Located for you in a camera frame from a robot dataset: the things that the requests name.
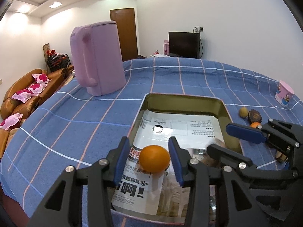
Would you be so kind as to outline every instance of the plaid tablecloth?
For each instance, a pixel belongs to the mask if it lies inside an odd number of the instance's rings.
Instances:
[[[67,165],[82,168],[107,155],[128,134],[146,93],[214,96],[223,100],[233,119],[242,106],[263,117],[296,124],[303,121],[303,103],[294,96],[288,108],[275,100],[278,82],[234,66],[186,58],[150,58],[124,63],[126,85],[115,93],[91,96],[72,80],[41,105],[10,142],[0,164],[6,195],[31,216],[44,194]],[[242,151],[262,169],[284,167],[275,150],[241,141]],[[83,225],[87,226],[86,188]],[[138,220],[113,212],[115,226],[139,226]]]

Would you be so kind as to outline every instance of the pink pitcher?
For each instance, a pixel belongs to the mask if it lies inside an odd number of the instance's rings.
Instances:
[[[121,89],[125,75],[117,23],[76,27],[70,38],[76,78],[87,92],[102,96]]]

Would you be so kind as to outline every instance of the white wall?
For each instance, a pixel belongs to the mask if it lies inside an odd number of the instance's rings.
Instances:
[[[282,79],[303,99],[303,33],[282,0],[137,0],[141,55],[202,26],[203,59]]]
[[[33,69],[45,69],[41,19],[7,12],[0,21],[0,103],[7,90]]]
[[[55,14],[42,18],[43,43],[49,43],[51,49],[57,53],[71,55],[69,38],[77,26],[88,25],[110,20],[110,10],[134,8],[137,21],[136,0],[84,0],[64,7]],[[137,29],[138,53],[139,37]]]

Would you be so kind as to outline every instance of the blue gripper pad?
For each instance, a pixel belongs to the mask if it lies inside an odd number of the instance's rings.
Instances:
[[[112,181],[114,186],[121,181],[130,148],[129,139],[124,136],[118,148],[112,149],[106,157],[110,161],[106,179]]]
[[[181,149],[176,138],[169,138],[169,154],[172,160],[175,177],[181,187],[190,187],[193,175],[188,171],[188,161],[191,159],[186,149]]]
[[[231,123],[226,126],[226,132],[228,135],[255,144],[266,142],[266,137],[264,136],[261,130],[249,126],[243,126],[243,125]]]

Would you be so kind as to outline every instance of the brown door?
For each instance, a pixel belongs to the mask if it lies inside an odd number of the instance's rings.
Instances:
[[[117,22],[123,61],[138,57],[134,8],[110,10],[111,20]]]

